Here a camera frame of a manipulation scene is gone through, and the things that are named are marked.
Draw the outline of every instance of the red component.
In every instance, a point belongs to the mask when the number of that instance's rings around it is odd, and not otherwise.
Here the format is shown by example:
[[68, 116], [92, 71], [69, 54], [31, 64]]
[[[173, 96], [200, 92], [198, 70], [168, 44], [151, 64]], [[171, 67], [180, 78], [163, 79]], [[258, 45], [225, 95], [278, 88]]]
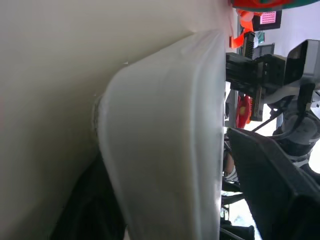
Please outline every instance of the red component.
[[249, 96], [238, 97], [238, 107], [236, 109], [236, 127], [243, 129], [250, 123], [252, 103]]
[[232, 6], [234, 8], [274, 8], [281, 5], [292, 4], [293, 0], [273, 0], [268, 3], [261, 3], [259, 0], [234, 0]]

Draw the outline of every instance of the pink display screen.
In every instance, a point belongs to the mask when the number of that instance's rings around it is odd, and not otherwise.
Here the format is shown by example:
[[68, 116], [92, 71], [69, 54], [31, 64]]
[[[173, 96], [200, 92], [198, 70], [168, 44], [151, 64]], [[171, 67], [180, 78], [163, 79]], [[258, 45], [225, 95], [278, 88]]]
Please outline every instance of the pink display screen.
[[260, 17], [260, 24], [274, 24], [276, 22], [276, 11], [264, 12]]

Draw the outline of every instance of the small screen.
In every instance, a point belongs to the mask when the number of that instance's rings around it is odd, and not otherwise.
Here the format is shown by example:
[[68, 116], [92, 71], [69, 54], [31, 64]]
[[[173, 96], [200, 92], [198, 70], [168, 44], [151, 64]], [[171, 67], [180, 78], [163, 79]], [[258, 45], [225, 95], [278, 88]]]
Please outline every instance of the small screen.
[[260, 24], [274, 24], [276, 22], [276, 11], [264, 12], [260, 17]]
[[292, 49], [286, 59], [284, 84], [299, 81], [304, 73], [308, 41]]

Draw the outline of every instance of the curved white plastic part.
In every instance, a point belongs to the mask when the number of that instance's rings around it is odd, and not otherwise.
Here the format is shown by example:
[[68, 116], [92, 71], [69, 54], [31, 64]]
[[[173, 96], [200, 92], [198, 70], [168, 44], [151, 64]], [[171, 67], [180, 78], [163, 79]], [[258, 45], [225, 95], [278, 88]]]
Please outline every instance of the curved white plastic part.
[[299, 94], [300, 87], [295, 86], [283, 86], [277, 91], [275, 91], [273, 94], [270, 94], [267, 96], [264, 100], [264, 104], [273, 104], [275, 102], [278, 102], [279, 100], [283, 99], [286, 96], [290, 95], [298, 95]]
[[132, 240], [219, 239], [224, 35], [196, 33], [122, 69], [98, 138]]

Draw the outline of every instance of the red plastic part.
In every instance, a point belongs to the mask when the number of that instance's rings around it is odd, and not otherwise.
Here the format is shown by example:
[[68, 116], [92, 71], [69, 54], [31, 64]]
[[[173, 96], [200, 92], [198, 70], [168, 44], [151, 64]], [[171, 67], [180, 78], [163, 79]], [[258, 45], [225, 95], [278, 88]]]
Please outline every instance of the red plastic part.
[[236, 127], [243, 129], [250, 123], [252, 103], [249, 96], [238, 97], [238, 107], [236, 109]]

